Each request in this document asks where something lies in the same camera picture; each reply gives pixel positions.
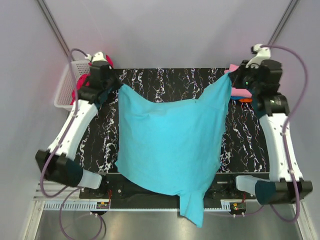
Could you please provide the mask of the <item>cyan t shirt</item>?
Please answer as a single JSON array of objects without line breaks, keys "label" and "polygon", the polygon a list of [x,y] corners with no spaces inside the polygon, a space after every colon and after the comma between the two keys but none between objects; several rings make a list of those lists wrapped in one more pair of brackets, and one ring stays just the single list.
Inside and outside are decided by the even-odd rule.
[{"label": "cyan t shirt", "polygon": [[199,228],[221,166],[231,90],[224,74],[197,99],[151,102],[128,85],[118,92],[118,172],[141,188],[178,196],[180,215]]}]

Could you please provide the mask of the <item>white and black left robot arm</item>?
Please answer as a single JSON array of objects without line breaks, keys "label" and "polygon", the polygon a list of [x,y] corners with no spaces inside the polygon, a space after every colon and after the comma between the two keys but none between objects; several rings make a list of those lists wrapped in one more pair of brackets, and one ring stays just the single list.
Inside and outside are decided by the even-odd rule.
[{"label": "white and black left robot arm", "polygon": [[108,60],[92,61],[87,77],[89,85],[83,85],[75,93],[71,112],[55,140],[47,150],[38,150],[35,159],[41,171],[40,189],[48,180],[67,187],[89,188],[97,198],[108,193],[108,186],[101,174],[85,170],[75,163],[80,141],[109,95],[118,90],[121,81]]}]

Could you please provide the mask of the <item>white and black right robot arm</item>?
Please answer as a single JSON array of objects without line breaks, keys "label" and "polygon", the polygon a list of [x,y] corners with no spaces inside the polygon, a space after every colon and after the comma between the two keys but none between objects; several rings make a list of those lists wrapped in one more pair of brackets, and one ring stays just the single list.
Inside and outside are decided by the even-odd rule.
[{"label": "white and black right robot arm", "polygon": [[286,119],[290,114],[287,98],[279,92],[283,70],[280,62],[263,60],[260,64],[243,60],[230,67],[228,76],[234,88],[252,95],[252,107],[262,127],[269,159],[269,179],[240,175],[227,185],[228,195],[239,198],[244,192],[261,205],[293,204],[313,191],[296,161]]}]

